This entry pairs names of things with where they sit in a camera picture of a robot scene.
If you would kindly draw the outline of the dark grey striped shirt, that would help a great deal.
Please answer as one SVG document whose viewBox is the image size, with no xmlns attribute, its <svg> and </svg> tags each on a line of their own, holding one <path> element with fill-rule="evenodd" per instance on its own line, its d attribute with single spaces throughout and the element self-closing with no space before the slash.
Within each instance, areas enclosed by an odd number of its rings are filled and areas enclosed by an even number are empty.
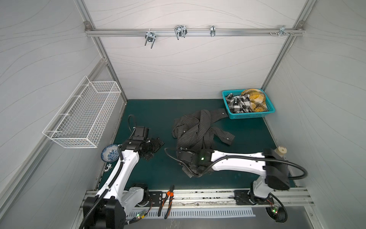
<svg viewBox="0 0 366 229">
<path fill-rule="evenodd" d="M 212 149 L 214 137 L 217 136 L 221 142 L 231 145 L 235 136 L 212 124 L 228 118 L 225 109 L 200 110 L 193 114 L 185 114 L 176 118 L 173 124 L 172 137 L 177 139 L 177 149 L 199 151 Z"/>
</svg>

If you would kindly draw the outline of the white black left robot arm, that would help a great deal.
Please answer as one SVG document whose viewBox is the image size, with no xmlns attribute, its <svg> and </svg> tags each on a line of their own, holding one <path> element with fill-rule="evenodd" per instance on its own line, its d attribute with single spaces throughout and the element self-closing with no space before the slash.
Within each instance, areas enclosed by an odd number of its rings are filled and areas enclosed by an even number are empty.
<svg viewBox="0 0 366 229">
<path fill-rule="evenodd" d="M 140 158 L 150 160 L 164 143 L 149 138 L 147 127 L 135 127 L 122 144 L 111 144 L 101 153 L 104 162 L 116 162 L 109 178 L 94 197 L 83 204 L 81 229 L 122 229 L 127 216 L 137 204 L 148 201 L 146 184 L 136 185 L 125 192 L 125 186 Z"/>
</svg>

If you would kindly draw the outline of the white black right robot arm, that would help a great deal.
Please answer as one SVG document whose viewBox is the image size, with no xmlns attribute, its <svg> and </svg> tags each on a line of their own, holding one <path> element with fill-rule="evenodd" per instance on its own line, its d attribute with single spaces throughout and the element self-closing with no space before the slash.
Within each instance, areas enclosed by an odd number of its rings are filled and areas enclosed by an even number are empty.
<svg viewBox="0 0 366 229">
<path fill-rule="evenodd" d="M 176 152 L 175 160 L 189 177 L 201 177 L 208 172 L 224 170 L 258 175 L 249 191 L 234 196 L 238 205 L 273 204 L 270 194 L 274 190 L 291 188 L 288 165 L 270 149 L 254 154 L 180 149 Z"/>
</svg>

